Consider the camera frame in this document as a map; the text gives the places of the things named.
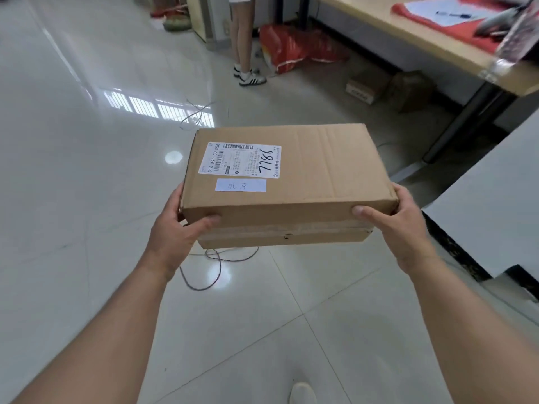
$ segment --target clear plastic object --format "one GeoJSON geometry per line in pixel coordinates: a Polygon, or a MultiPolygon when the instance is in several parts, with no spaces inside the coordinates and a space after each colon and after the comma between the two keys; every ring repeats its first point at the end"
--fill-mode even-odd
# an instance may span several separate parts
{"type": "Polygon", "coordinates": [[[531,0],[494,53],[494,62],[488,71],[490,77],[497,78],[507,74],[539,41],[538,11],[539,3],[531,0]]]}

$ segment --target finger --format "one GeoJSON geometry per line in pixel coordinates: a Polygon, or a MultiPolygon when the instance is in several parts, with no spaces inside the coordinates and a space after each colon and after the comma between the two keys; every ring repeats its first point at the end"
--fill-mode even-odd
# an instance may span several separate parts
{"type": "Polygon", "coordinates": [[[177,217],[179,213],[179,199],[182,196],[183,192],[183,182],[181,182],[178,187],[172,192],[169,199],[166,201],[165,207],[163,208],[162,214],[167,215],[168,217],[177,217]]]}
{"type": "Polygon", "coordinates": [[[354,208],[352,208],[352,214],[354,214],[355,217],[370,222],[379,229],[382,229],[383,227],[387,226],[389,223],[389,219],[391,218],[389,217],[389,215],[381,213],[374,208],[364,206],[355,206],[354,208]]]}
{"type": "Polygon", "coordinates": [[[408,189],[404,186],[401,186],[397,183],[393,183],[397,197],[399,197],[399,210],[406,208],[408,206],[415,206],[414,197],[410,194],[408,189]]]}
{"type": "Polygon", "coordinates": [[[220,220],[221,217],[219,215],[209,215],[208,217],[201,218],[193,224],[189,224],[185,227],[185,229],[188,231],[190,237],[198,238],[219,224],[220,220]]]}

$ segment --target red folder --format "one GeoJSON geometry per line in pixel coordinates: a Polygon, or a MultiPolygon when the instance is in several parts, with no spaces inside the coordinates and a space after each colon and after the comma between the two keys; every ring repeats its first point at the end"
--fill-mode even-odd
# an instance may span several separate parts
{"type": "MultiPolygon", "coordinates": [[[[460,0],[460,1],[465,4],[473,4],[479,7],[490,8],[491,10],[497,10],[497,11],[504,10],[503,7],[500,7],[499,5],[493,2],[488,2],[486,0],[460,0]]],[[[404,3],[395,4],[391,8],[391,11],[394,12],[395,14],[402,15],[412,21],[431,27],[432,29],[435,29],[436,31],[442,32],[446,35],[449,35],[452,38],[455,38],[462,42],[481,48],[482,50],[487,51],[491,54],[494,53],[494,51],[500,44],[499,42],[493,41],[492,38],[480,38],[477,36],[473,36],[475,29],[481,23],[482,19],[476,20],[476,21],[463,22],[462,24],[456,24],[449,27],[442,27],[432,22],[431,20],[411,14],[407,10],[404,3]]]]}

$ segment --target white sneaker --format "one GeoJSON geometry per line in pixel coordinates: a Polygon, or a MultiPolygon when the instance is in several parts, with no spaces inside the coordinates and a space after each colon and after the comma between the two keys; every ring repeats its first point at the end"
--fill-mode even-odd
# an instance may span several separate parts
{"type": "Polygon", "coordinates": [[[266,83],[266,77],[257,75],[253,71],[249,71],[248,74],[240,73],[239,75],[239,86],[255,86],[263,83],[266,83]]]}
{"type": "MultiPolygon", "coordinates": [[[[251,71],[255,75],[260,74],[260,69],[258,69],[258,68],[253,68],[253,69],[251,69],[251,71]]],[[[239,78],[240,73],[241,73],[241,71],[238,68],[234,67],[234,69],[232,71],[232,74],[234,75],[234,78],[239,78]]]]}
{"type": "Polygon", "coordinates": [[[313,387],[306,382],[299,382],[292,386],[288,404],[316,404],[316,394],[313,387]]]}

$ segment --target left forearm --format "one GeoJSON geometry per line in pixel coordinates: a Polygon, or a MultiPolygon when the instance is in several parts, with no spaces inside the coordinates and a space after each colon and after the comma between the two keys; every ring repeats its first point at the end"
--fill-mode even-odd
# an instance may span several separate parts
{"type": "Polygon", "coordinates": [[[134,404],[166,278],[140,265],[12,404],[134,404]]]}

